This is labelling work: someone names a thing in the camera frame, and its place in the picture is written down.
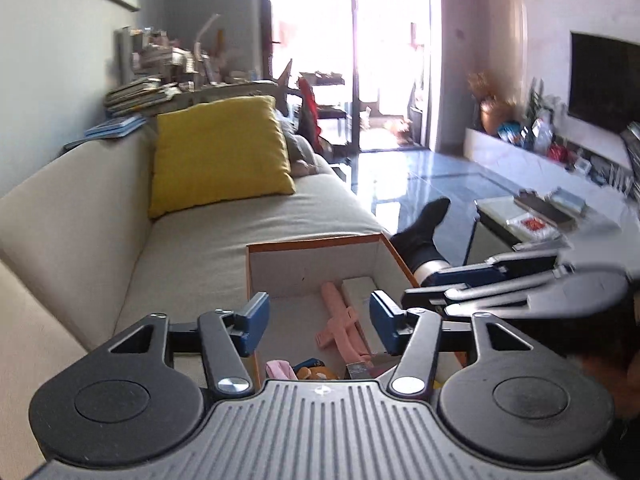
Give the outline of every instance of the stack of books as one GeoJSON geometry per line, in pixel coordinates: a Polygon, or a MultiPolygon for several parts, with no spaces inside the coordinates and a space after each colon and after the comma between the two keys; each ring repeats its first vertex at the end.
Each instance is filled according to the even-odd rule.
{"type": "Polygon", "coordinates": [[[143,77],[109,92],[104,107],[110,117],[130,116],[144,108],[170,101],[179,94],[177,83],[162,85],[157,77],[143,77]]]}
{"type": "Polygon", "coordinates": [[[146,123],[146,119],[140,114],[135,114],[129,117],[122,117],[116,119],[110,119],[108,121],[103,122],[102,124],[98,124],[93,128],[89,128],[84,133],[84,137],[82,139],[74,140],[68,144],[64,145],[64,151],[68,152],[69,150],[88,142],[89,140],[95,139],[117,139],[119,137],[124,137],[129,135],[132,132],[135,132],[140,126],[146,123]]]}

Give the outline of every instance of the floor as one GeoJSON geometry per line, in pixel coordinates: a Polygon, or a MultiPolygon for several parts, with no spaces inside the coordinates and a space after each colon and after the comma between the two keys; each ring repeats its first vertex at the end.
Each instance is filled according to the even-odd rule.
{"type": "Polygon", "coordinates": [[[471,237],[475,200],[513,194],[518,186],[464,158],[420,150],[361,154],[351,162],[351,190],[392,234],[411,225],[424,204],[448,196],[451,208],[434,241],[458,266],[471,237]]]}
{"type": "MultiPolygon", "coordinates": [[[[351,139],[347,133],[350,125],[345,120],[322,119],[318,121],[322,128],[322,138],[331,142],[334,146],[345,144],[351,139]]],[[[385,128],[370,128],[360,131],[360,149],[370,150],[396,150],[405,144],[398,143],[398,138],[385,128]]]]}

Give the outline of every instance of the beige sofa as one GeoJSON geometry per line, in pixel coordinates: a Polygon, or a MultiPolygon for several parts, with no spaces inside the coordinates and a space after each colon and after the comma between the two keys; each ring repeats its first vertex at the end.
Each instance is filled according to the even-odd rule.
{"type": "MultiPolygon", "coordinates": [[[[382,230],[321,159],[292,196],[192,208],[151,222],[154,133],[88,142],[0,199],[0,478],[42,462],[34,391],[151,312],[176,322],[246,301],[245,246],[382,230]]],[[[202,366],[176,367],[198,382],[202,366]]]]}

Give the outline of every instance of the yellow cushion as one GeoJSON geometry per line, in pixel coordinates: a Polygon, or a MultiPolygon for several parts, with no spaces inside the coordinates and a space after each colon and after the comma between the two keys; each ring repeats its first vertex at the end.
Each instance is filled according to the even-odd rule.
{"type": "Polygon", "coordinates": [[[294,193],[274,102],[270,96],[235,97],[158,116],[149,216],[294,193]]]}

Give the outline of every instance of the tiled floor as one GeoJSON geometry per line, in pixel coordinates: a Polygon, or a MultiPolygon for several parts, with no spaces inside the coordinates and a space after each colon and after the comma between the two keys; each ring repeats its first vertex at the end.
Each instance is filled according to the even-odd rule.
{"type": "Polygon", "coordinates": [[[474,201],[518,190],[474,162],[428,151],[364,153],[351,167],[352,191],[392,233],[411,225],[427,202],[448,196],[451,208],[434,241],[454,265],[465,257],[476,216],[474,201]]]}

